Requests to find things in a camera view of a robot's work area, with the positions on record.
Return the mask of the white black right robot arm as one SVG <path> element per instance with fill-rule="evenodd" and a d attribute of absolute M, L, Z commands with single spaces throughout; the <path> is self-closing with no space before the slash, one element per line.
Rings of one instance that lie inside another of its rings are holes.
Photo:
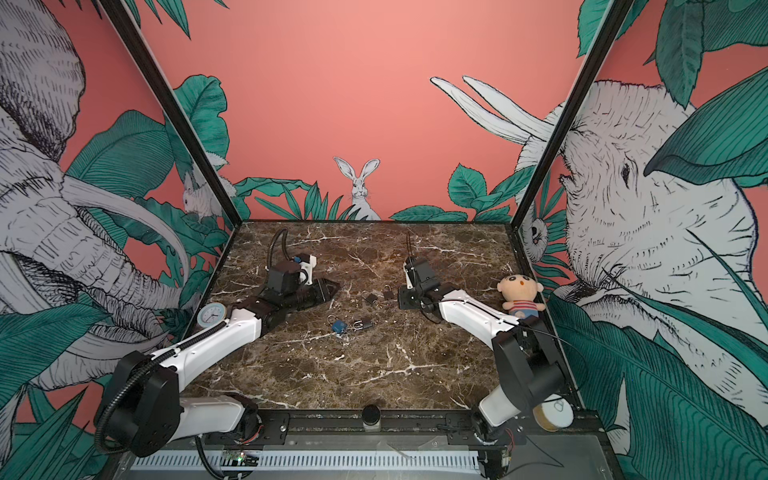
<path fill-rule="evenodd" d="M 473 414 L 478 437 L 490 438 L 520 414 L 532 414 L 548 431 L 572 424 L 574 409 L 559 393 L 566 385 L 567 366 L 559 338 L 540 318 L 545 305 L 536 300 L 543 292 L 538 281 L 524 274 L 502 278 L 496 286 L 503 297 L 502 309 L 496 310 L 442 282 L 423 257 L 407 257 L 403 271 L 406 284 L 398 290 L 400 309 L 418 310 L 437 323 L 458 326 L 493 351 L 499 385 Z"/>

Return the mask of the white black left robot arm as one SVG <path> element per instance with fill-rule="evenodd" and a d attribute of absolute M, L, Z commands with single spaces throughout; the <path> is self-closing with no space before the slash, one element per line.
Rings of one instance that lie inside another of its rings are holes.
<path fill-rule="evenodd" d="M 185 397 L 198 376 L 232 352 L 263 337 L 289 314 L 331 301 L 339 283 L 316 278 L 312 266 L 284 261 L 271 268 L 256 294 L 210 326 L 152 354 L 133 351 L 119 362 L 94 417 L 94 444 L 105 454 L 147 457 L 166 444 L 211 433 L 255 440 L 262 427 L 257 405 L 239 394 Z"/>

